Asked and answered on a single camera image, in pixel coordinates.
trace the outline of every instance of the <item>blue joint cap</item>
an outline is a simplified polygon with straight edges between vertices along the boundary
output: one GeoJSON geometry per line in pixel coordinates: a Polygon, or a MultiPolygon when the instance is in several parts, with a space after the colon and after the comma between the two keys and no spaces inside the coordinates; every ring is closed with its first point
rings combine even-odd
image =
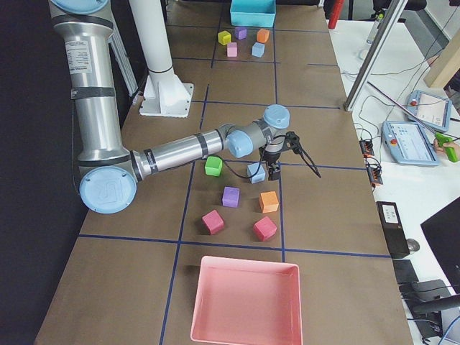
{"type": "Polygon", "coordinates": [[[243,131],[233,131],[227,136],[227,140],[229,151],[236,158],[247,156],[254,149],[251,138],[243,131]]]}
{"type": "Polygon", "coordinates": [[[136,195],[136,180],[120,167],[97,167],[80,183],[81,199],[87,207],[99,213],[124,210],[136,195]]]}
{"type": "Polygon", "coordinates": [[[109,0],[51,0],[63,11],[73,14],[91,14],[103,9],[109,0]]]}
{"type": "Polygon", "coordinates": [[[264,120],[271,127],[286,129],[289,127],[289,111],[279,104],[272,104],[264,111],[264,120]]]}

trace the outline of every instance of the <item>white desk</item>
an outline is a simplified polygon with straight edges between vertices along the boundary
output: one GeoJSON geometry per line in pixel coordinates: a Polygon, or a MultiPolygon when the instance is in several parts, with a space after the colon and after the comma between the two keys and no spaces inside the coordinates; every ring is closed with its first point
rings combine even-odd
{"type": "MultiPolygon", "coordinates": [[[[330,31],[341,72],[359,72],[363,62],[363,53],[369,49],[366,38],[371,27],[372,23],[369,22],[339,21],[335,30],[330,31]]],[[[422,53],[405,25],[397,24],[384,44],[372,73],[396,73],[411,68],[423,60],[422,53]]],[[[423,63],[420,70],[416,68],[397,75],[372,75],[369,81],[393,99],[404,104],[414,83],[421,73],[426,73],[427,67],[428,64],[423,63]]],[[[342,74],[342,81],[348,94],[353,80],[348,75],[342,74]]],[[[446,97],[442,89],[428,88],[423,78],[420,79],[415,89],[446,97]]],[[[364,102],[369,95],[374,95],[387,104],[389,101],[385,100],[370,86],[366,86],[356,102],[353,110],[354,121],[369,130],[373,137],[377,136],[377,129],[359,118],[361,109],[363,109],[361,117],[372,122],[379,129],[382,128],[382,122],[386,119],[407,121],[403,112],[397,108],[394,108],[388,116],[389,106],[384,106],[373,98],[364,102]]],[[[459,117],[454,109],[452,117],[459,117]]],[[[451,121],[448,132],[459,136],[460,123],[451,121]]],[[[368,134],[363,133],[363,138],[367,137],[368,134]]],[[[433,140],[433,135],[428,133],[428,138],[433,140]]],[[[451,163],[446,157],[441,157],[441,164],[438,167],[399,165],[392,159],[387,148],[380,145],[380,138],[374,139],[373,142],[376,157],[382,163],[382,180],[384,183],[375,189],[374,199],[376,201],[396,202],[406,238],[415,239],[419,242],[420,251],[407,257],[411,260],[419,280],[442,279],[447,285],[450,285],[428,246],[420,224],[460,196],[460,164],[451,163]]],[[[414,344],[422,344],[416,325],[412,321],[409,324],[414,344]]],[[[456,325],[453,331],[457,332],[458,328],[460,325],[456,325]]]]}

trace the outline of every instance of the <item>tablet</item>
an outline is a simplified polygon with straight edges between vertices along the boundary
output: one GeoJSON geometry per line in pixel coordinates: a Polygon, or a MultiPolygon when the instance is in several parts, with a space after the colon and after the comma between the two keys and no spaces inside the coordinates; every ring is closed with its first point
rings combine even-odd
{"type": "Polygon", "coordinates": [[[385,121],[382,134],[396,162],[431,167],[439,165],[438,156],[420,124],[411,121],[385,121]]]}
{"type": "Polygon", "coordinates": [[[406,108],[413,116],[436,131],[449,130],[452,101],[447,96],[442,98],[416,90],[409,95],[406,108]]]}

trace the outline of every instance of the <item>pink tray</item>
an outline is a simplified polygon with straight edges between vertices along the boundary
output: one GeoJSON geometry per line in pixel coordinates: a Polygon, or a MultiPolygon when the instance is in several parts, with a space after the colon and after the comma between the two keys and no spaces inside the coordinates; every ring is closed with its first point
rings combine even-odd
{"type": "Polygon", "coordinates": [[[301,345],[299,267],[204,257],[190,337],[230,345],[301,345]]]}

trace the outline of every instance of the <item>teal tray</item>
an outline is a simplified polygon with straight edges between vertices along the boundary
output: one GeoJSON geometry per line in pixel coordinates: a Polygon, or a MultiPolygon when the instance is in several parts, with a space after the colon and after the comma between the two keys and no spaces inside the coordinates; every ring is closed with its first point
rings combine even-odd
{"type": "Polygon", "coordinates": [[[275,0],[232,0],[231,24],[235,27],[273,27],[275,0]]]}

